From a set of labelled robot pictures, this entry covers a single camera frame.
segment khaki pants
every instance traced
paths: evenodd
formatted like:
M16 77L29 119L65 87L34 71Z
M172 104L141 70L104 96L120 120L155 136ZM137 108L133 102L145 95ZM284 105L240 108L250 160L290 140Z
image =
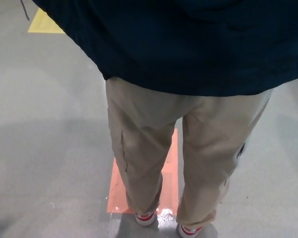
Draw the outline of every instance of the khaki pants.
M175 123L183 118L185 187L177 222L191 229L212 222L271 90L255 96L198 97L112 78L106 93L112 148L130 209L145 214L159 206L161 170Z

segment gray floor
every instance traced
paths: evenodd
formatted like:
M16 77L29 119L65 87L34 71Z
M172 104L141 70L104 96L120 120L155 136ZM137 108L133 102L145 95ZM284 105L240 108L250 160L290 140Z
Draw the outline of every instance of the gray floor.
M172 219L144 229L106 213L104 81L65 35L28 27L19 1L0 0L0 238L178 237ZM298 80L275 90L218 219L199 237L298 238Z

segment white sneaker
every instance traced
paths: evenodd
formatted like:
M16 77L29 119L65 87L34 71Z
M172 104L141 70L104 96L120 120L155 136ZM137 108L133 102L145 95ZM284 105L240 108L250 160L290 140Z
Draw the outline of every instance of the white sneaker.
M154 212L148 212L147 214L140 215L138 213L135 213L136 221L141 225L141 226L150 226L155 219Z
M194 238L196 237L199 232L201 231L202 227L197 228L195 230L191 230L179 224L178 232L182 238Z

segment wire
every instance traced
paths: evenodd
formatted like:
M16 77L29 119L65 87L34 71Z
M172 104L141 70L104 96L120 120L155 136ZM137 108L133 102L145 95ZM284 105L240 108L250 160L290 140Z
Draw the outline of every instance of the wire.
M22 4L22 7L23 7L23 11L25 13L26 19L28 19L28 21L30 21L30 17L28 15L27 11L26 11L26 8L25 8L25 5L24 5L23 0L21 0L21 4Z

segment orange rectangle marking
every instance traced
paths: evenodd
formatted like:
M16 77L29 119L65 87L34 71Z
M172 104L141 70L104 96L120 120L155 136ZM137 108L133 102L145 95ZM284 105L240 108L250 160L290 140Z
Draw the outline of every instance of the orange rectangle marking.
M174 130L172 144L162 169L163 187L160 197L160 206L157 214L172 212L176 215L179 201L178 188L178 130ZM126 190L120 178L119 170L114 160L110 190L107 205L108 213L132 213L128 208Z

